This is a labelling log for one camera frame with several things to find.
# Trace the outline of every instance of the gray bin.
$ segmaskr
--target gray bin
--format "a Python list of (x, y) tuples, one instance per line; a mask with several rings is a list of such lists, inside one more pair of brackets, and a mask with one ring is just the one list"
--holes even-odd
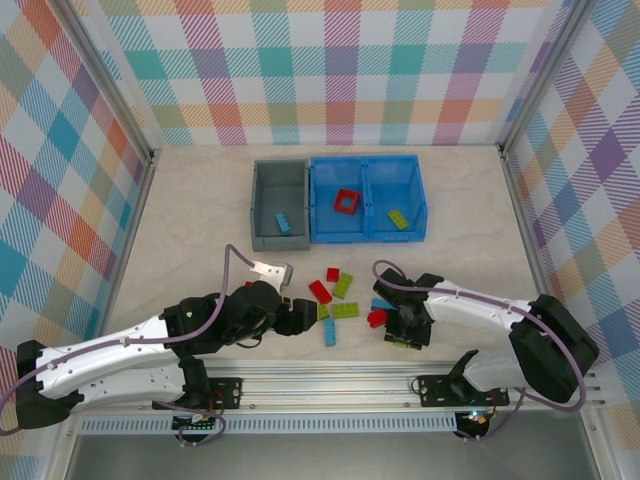
[[(282, 212), (291, 235), (282, 235)], [(309, 161), (257, 160), (251, 194), (251, 243), (254, 252), (309, 250)]]

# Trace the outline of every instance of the blue bin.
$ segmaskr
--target blue bin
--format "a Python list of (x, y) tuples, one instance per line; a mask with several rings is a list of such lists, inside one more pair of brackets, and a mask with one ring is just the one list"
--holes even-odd
[[(359, 157), (314, 157), (311, 161), (309, 217), (313, 243), (354, 243), (368, 241), (370, 212), (365, 173)], [(334, 211), (338, 190), (360, 193), (354, 215)]]
[[(309, 217), (312, 243), (421, 242), (427, 233), (427, 201), (415, 155), (314, 157)], [(355, 215), (338, 213), (338, 190), (360, 192)], [(398, 210), (409, 222), (398, 230)]]
[[(366, 157), (373, 242), (421, 242), (427, 233), (427, 200), (415, 155)], [(404, 230), (389, 218), (398, 210), (409, 222)]]

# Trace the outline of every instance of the plaid wallpaper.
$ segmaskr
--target plaid wallpaper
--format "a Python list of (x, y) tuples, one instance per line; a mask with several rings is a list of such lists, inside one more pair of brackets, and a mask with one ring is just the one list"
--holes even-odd
[(504, 140), (507, 137), (509, 130), (511, 129), (511, 125), (513, 125), (513, 121), (520, 111), (522, 102), (525, 98), (527, 98), (527, 95), (529, 95), (529, 92), (531, 91), (531, 88), (535, 84), (535, 81), (538, 78), (538, 74), (540, 73), (540, 67), (542, 67), (542, 64), (547, 59), (547, 56), (551, 52), (551, 46), (558, 38), (560, 30), (564, 25), (564, 22), (567, 20), (573, 3), (574, 0), (562, 0), (562, 6), (560, 7), (560, 10), (558, 10), (556, 18), (554, 19), (553, 24), (551, 25), (551, 28), (549, 29), (549, 32), (544, 39), (544, 42), (542, 42), (542, 46), (540, 47), (535, 60), (531, 64), (531, 68), (529, 69), (529, 72), (527, 73), (527, 76), (525, 77), (525, 80), (520, 87), (520, 91), (518, 92), (518, 96), (516, 97), (515, 102), (513, 102), (513, 105), (511, 106), (509, 115), (507, 115), (507, 120), (502, 126), (502, 130), (500, 131), (500, 135), (498, 136), (496, 143), (504, 143)]
[(78, 15), (80, 16), (80, 19), (82, 20), (82, 23), (84, 24), (84, 27), (87, 30), (87, 33), (91, 37), (91, 41), (93, 42), (95, 47), (100, 51), (102, 55), (102, 59), (104, 60), (104, 63), (107, 66), (109, 73), (111, 74), (111, 77), (113, 78), (113, 80), (116, 82), (116, 85), (120, 89), (120, 93), (122, 94), (123, 99), (129, 105), (129, 108), (131, 109), (133, 116), (138, 122), (138, 126), (140, 127), (142, 134), (147, 140), (147, 143), (155, 148), (162, 147), (162, 145), (158, 144), (156, 139), (151, 134), (149, 125), (147, 124), (144, 116), (142, 115), (142, 112), (140, 111), (140, 107), (134, 100), (133, 94), (131, 93), (131, 90), (129, 89), (127, 82), (124, 81), (122, 77), (122, 73), (120, 72), (120, 69), (116, 65), (116, 62), (113, 60), (113, 56), (109, 51), (109, 48), (107, 47), (104, 40), (102, 39), (102, 36), (98, 33), (98, 28), (96, 27), (96, 24), (93, 21), (93, 18), (91, 18), (91, 16), (89, 15), (89, 11), (87, 10), (84, 0), (71, 0), (71, 3), (76, 9), (76, 12), (78, 13)]
[(495, 143), (525, 51), (560, 3), (99, 2), (179, 145)]
[(640, 0), (600, 0), (511, 165), (554, 293), (598, 342), (616, 457), (640, 472)]
[[(0, 0), (0, 391), (18, 343), (94, 334), (142, 172), (45, 0)], [(41, 434), (0, 438), (1, 479), (35, 478)]]

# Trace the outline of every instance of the blue lego brick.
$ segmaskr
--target blue lego brick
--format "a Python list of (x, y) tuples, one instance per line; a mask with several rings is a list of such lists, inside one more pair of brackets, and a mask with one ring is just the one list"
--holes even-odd
[(385, 300), (381, 299), (381, 298), (373, 298), (371, 299), (371, 311), (375, 312), (376, 310), (397, 310), (396, 307), (394, 307), (393, 305), (391, 305), (390, 303), (386, 302)]
[(324, 319), (324, 344), (327, 347), (336, 346), (336, 322), (331, 317)]
[(278, 226), (280, 227), (282, 234), (291, 235), (291, 227), (289, 226), (289, 222), (287, 222), (287, 217), (284, 216), (284, 213), (276, 213), (276, 220), (278, 221)]

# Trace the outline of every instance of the lime green lego brick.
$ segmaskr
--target lime green lego brick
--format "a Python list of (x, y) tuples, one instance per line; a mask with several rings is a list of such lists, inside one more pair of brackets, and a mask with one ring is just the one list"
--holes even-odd
[(391, 210), (389, 213), (389, 218), (391, 221), (398, 227), (398, 230), (404, 230), (409, 226), (409, 222), (398, 210)]
[(360, 310), (358, 304), (353, 303), (338, 303), (331, 306), (333, 318), (355, 318), (360, 316)]
[(340, 279), (338, 283), (333, 287), (333, 293), (336, 297), (344, 300), (344, 297), (347, 296), (347, 292), (349, 291), (349, 287), (351, 286), (351, 282), (353, 282), (353, 277), (348, 273), (341, 273)]
[(326, 305), (318, 305), (318, 320), (324, 320), (329, 316), (329, 307)]

